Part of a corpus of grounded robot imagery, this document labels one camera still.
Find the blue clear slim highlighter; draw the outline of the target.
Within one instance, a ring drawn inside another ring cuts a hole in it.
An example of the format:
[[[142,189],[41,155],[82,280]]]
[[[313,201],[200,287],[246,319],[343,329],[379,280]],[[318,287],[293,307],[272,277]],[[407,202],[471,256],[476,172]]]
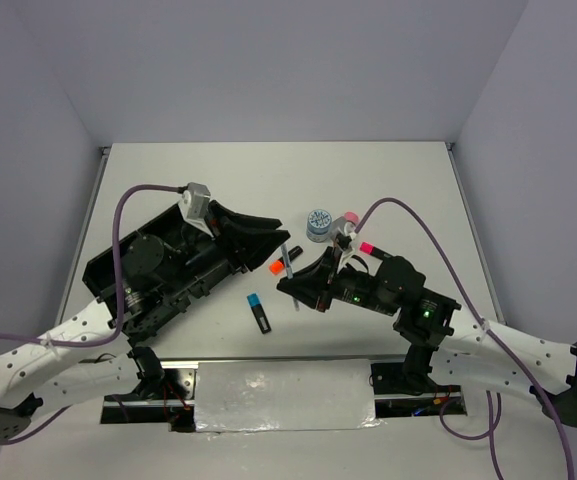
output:
[[[291,260],[289,257],[289,251],[288,251],[286,243],[283,243],[280,248],[281,248],[282,260],[284,263],[284,270],[286,272],[286,278],[289,280],[293,279],[292,265],[291,265]],[[298,300],[293,297],[292,301],[293,301],[295,311],[299,312],[300,307],[299,307]]]

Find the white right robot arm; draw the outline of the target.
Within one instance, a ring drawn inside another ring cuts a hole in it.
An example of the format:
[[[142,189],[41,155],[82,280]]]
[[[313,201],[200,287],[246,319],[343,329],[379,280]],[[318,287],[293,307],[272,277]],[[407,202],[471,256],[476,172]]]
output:
[[[534,401],[545,415],[577,428],[577,342],[479,320],[426,288],[425,275],[401,256],[382,260],[375,274],[340,259],[340,250],[329,247],[277,289],[319,312],[340,301],[393,318],[394,331],[409,345],[401,376],[412,394],[473,386]]]

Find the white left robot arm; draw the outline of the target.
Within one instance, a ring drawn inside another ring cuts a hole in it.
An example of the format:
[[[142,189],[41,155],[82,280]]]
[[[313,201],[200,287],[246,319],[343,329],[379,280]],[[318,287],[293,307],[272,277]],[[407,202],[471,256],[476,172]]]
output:
[[[90,260],[93,300],[36,342],[0,354],[0,445],[52,412],[100,396],[160,395],[168,380],[146,344],[231,275],[262,266],[290,234],[274,218],[209,202],[205,229],[173,205],[119,244],[124,321],[117,334],[112,252]]]

